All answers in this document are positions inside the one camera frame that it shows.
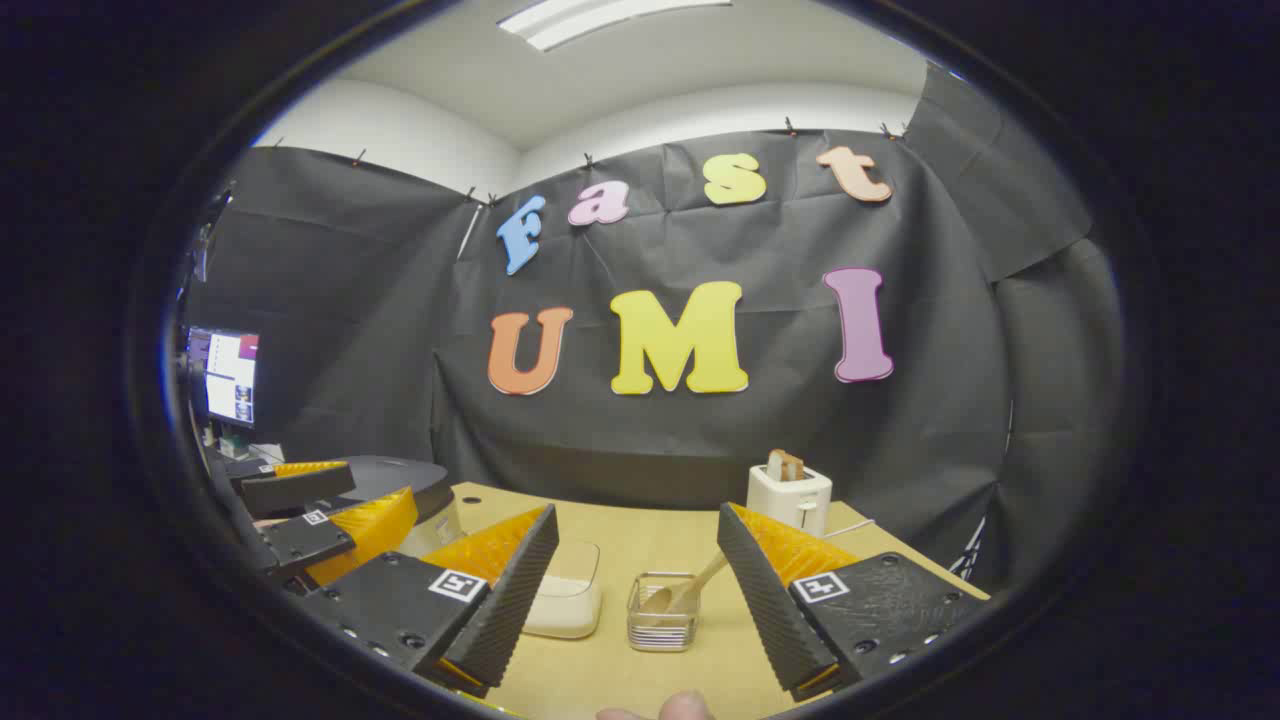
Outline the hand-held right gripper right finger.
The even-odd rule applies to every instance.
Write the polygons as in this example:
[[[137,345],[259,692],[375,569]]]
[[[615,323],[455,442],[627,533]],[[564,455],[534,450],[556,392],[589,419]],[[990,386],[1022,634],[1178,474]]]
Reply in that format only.
[[[851,553],[739,503],[721,505],[717,544],[797,702],[901,667],[987,602],[896,539]]]

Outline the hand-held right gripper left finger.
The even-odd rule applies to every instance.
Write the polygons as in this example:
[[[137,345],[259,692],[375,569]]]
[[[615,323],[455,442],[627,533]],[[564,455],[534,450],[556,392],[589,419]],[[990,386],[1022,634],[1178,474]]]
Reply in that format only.
[[[483,698],[503,680],[558,544],[544,503],[420,559],[379,553],[300,606],[374,659]]]

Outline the wooden spoon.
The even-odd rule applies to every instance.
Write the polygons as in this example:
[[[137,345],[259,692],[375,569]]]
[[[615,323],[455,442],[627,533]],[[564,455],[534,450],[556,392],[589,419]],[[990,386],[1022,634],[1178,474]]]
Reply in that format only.
[[[727,564],[726,556],[717,552],[692,579],[653,592],[640,603],[639,612],[671,616],[690,614],[694,603],[700,600],[701,589]]]

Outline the black silver rice cooker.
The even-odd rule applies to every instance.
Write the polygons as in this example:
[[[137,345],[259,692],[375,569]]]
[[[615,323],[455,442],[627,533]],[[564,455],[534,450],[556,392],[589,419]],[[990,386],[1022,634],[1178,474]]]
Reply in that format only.
[[[404,487],[411,489],[419,515],[396,547],[398,552],[421,557],[466,537],[454,491],[443,466],[378,455],[343,460],[353,474],[355,488],[326,501],[334,511],[379,500]]]

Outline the clear chopstick holder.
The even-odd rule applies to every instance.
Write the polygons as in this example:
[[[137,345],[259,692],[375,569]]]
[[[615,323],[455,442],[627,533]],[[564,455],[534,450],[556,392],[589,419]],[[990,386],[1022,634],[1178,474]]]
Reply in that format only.
[[[692,600],[682,612],[644,610],[659,591],[694,579],[686,571],[645,571],[634,578],[626,605],[626,634],[632,650],[678,653],[689,650],[699,628],[700,601]]]

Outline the white side table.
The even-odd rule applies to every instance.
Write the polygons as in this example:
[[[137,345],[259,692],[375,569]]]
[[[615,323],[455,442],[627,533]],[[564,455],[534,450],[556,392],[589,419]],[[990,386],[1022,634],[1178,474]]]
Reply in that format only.
[[[225,456],[223,456],[218,451],[218,439],[219,438],[215,438],[214,442],[211,442],[210,445],[207,445],[205,447],[206,454],[211,459],[214,459],[214,460],[221,460],[221,461],[228,461],[228,462],[251,461],[251,462],[268,464],[268,465],[283,464],[285,461],[285,456],[284,456],[282,446],[279,446],[279,445],[250,443],[248,441],[247,441],[247,443],[248,443],[250,452],[251,452],[251,455],[248,457],[246,457],[243,460],[234,460],[232,457],[225,457]]]

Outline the white toaster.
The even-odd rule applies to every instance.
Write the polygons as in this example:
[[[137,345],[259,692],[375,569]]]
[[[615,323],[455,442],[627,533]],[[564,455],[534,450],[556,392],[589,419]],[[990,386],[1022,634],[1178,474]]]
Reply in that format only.
[[[812,469],[799,480],[780,480],[767,465],[755,465],[748,474],[746,507],[810,536],[823,537],[827,528],[832,482]]]

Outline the computer monitor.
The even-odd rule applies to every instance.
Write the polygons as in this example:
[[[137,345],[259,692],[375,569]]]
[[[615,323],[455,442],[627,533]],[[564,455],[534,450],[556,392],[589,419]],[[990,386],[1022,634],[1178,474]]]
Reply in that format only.
[[[195,409],[201,416],[255,427],[260,334],[192,325],[187,357]]]

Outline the black backdrop cloth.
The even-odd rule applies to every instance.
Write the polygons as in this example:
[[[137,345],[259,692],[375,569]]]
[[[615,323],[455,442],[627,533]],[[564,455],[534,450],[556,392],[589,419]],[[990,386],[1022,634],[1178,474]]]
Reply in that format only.
[[[1123,480],[1114,222],[938,68],[901,140],[687,138],[486,209],[303,149],[230,177],[187,320],[260,334],[255,433],[289,460],[712,509],[785,448],[988,591]]]

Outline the ceiling light panel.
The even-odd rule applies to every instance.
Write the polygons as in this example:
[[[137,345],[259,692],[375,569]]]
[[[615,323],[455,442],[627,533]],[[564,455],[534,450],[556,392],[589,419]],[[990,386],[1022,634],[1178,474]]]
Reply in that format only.
[[[540,53],[625,22],[703,8],[732,6],[733,0],[540,0],[497,23]]]

